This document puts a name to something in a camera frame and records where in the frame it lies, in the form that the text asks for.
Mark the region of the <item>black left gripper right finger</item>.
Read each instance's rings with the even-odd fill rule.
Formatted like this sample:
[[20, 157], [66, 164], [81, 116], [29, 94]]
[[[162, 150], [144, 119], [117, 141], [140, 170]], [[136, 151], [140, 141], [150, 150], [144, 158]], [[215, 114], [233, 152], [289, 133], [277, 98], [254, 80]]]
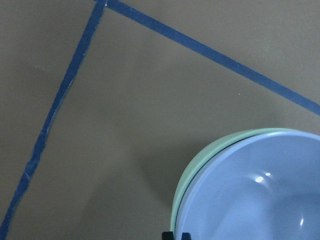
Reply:
[[183, 232], [181, 235], [181, 240], [191, 240], [191, 234], [188, 232]]

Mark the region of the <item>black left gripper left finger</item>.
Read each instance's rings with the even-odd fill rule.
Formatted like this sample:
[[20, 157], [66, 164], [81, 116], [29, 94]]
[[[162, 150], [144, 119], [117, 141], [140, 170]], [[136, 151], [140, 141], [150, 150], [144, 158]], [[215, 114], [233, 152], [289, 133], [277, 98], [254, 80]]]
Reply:
[[172, 231], [164, 231], [161, 234], [161, 239], [162, 240], [174, 240], [174, 234]]

